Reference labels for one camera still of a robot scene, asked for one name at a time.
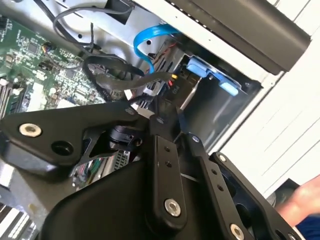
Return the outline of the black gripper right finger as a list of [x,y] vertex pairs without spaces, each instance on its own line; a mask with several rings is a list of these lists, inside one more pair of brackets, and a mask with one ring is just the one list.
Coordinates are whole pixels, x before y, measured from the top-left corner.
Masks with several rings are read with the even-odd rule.
[[208,155],[194,134],[185,136],[197,163],[205,212],[219,240],[299,240],[301,237],[223,153]]

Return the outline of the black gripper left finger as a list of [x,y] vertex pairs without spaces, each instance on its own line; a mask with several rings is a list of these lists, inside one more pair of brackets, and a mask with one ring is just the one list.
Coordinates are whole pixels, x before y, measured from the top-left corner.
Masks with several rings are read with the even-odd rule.
[[8,164],[56,185],[78,164],[118,150],[137,153],[139,161],[179,160],[180,132],[172,106],[159,107],[149,118],[125,102],[23,112],[0,122],[0,153]]

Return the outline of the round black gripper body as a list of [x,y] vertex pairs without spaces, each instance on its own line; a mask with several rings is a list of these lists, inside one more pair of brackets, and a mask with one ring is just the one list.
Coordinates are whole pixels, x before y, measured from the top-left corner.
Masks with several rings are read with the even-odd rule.
[[195,180],[177,157],[149,157],[61,200],[46,217],[41,240],[221,240],[223,234],[198,159]]

